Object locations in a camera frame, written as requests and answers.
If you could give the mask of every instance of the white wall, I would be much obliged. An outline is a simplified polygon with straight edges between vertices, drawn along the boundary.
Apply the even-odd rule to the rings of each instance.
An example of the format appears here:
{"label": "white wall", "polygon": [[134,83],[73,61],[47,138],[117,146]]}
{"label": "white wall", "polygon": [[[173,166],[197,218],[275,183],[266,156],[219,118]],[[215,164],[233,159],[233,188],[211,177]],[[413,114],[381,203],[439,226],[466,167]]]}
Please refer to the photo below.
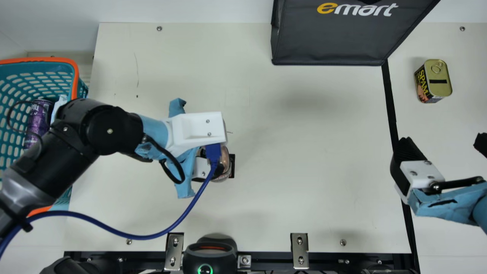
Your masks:
{"label": "white wall", "polygon": [[[272,3],[273,0],[0,0],[0,31],[28,52],[93,52],[99,22],[266,23],[270,22]],[[487,22],[485,11],[487,0],[441,0],[425,21]]]}
{"label": "white wall", "polygon": [[26,57],[27,52],[0,32],[0,60],[8,58]]}

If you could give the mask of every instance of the blue cable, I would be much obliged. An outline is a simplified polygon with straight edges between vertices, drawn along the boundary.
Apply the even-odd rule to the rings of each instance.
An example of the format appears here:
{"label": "blue cable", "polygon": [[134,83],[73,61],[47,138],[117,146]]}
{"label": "blue cable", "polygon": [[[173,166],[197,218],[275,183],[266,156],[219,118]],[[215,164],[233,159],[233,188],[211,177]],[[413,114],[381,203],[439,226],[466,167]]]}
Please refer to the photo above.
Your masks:
{"label": "blue cable", "polygon": [[[98,221],[97,219],[94,219],[90,216],[86,216],[84,214],[77,213],[77,212],[63,211],[63,210],[42,212],[42,213],[39,213],[39,214],[36,214],[34,216],[27,218],[26,221],[28,223],[31,223],[35,220],[39,220],[39,219],[42,219],[45,217],[68,216],[68,217],[74,217],[74,218],[85,220],[87,222],[90,222],[90,223],[100,227],[101,229],[104,229],[110,233],[113,233],[113,234],[120,236],[120,237],[123,237],[123,238],[128,238],[128,239],[133,239],[133,240],[152,240],[152,239],[164,236],[167,233],[169,233],[170,231],[172,231],[174,228],[176,228],[186,218],[186,216],[189,214],[191,209],[193,209],[194,205],[196,204],[196,202],[200,198],[201,194],[203,194],[203,191],[205,190],[206,186],[209,184],[211,178],[213,177],[213,174],[215,173],[215,170],[217,168],[217,163],[220,159],[220,156],[221,156],[220,144],[213,144],[213,145],[207,145],[206,146],[206,157],[211,162],[211,170],[208,173],[208,176],[206,177],[205,181],[203,182],[200,189],[198,190],[198,192],[194,196],[193,200],[191,200],[191,203],[189,203],[189,205],[187,206],[187,208],[183,212],[183,214],[172,225],[170,225],[169,227],[167,227],[166,229],[164,229],[161,232],[158,232],[155,234],[150,234],[150,235],[132,235],[132,234],[125,233],[125,232],[122,232],[120,230],[117,230],[111,226],[108,226],[108,225],[106,225],[106,224],[104,224],[104,223],[102,223],[102,222]],[[17,225],[16,227],[14,227],[12,229],[12,231],[0,243],[0,258],[2,257],[3,252],[5,252],[5,249],[7,248],[10,241],[12,241],[12,239],[15,237],[15,235],[20,230],[22,230],[22,227],[20,225]]]}

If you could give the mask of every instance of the yellow e logo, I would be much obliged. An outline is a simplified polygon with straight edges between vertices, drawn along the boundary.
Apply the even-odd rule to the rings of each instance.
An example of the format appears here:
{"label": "yellow e logo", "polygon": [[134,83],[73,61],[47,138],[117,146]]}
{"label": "yellow e logo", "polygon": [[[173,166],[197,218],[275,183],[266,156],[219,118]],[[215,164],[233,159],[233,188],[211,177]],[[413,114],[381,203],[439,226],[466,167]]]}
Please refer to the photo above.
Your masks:
{"label": "yellow e logo", "polygon": [[320,5],[317,10],[321,14],[327,14],[332,13],[336,7],[338,7],[338,4],[336,3],[325,3]]}

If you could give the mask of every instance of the purple can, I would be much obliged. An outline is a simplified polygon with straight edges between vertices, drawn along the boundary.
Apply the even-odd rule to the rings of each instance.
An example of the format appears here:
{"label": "purple can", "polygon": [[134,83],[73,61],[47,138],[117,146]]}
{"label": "purple can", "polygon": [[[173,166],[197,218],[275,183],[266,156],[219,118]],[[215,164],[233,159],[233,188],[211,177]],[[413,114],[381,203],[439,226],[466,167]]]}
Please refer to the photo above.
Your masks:
{"label": "purple can", "polygon": [[[31,105],[29,119],[27,120],[27,131],[39,134],[40,136],[49,131],[51,122],[51,113],[53,112],[54,103],[49,100],[35,99],[35,104]],[[32,147],[39,138],[33,134],[26,133],[24,139],[24,149]]]}

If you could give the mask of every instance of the emart logo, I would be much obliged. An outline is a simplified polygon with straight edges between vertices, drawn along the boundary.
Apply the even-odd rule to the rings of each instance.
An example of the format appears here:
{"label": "emart logo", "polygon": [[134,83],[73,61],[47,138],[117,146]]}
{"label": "emart logo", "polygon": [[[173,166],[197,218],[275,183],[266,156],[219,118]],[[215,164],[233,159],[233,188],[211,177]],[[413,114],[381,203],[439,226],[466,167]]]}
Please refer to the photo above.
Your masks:
{"label": "emart logo", "polygon": [[360,5],[349,5],[343,4],[338,5],[337,3],[325,3],[321,4],[318,7],[318,12],[321,14],[343,14],[348,15],[350,11],[352,11],[352,15],[360,15],[360,16],[369,16],[369,15],[383,15],[386,17],[390,17],[392,15],[391,10],[394,8],[398,8],[399,6],[396,3],[393,3],[390,6],[375,6],[375,5],[367,5],[367,6],[360,6]]}

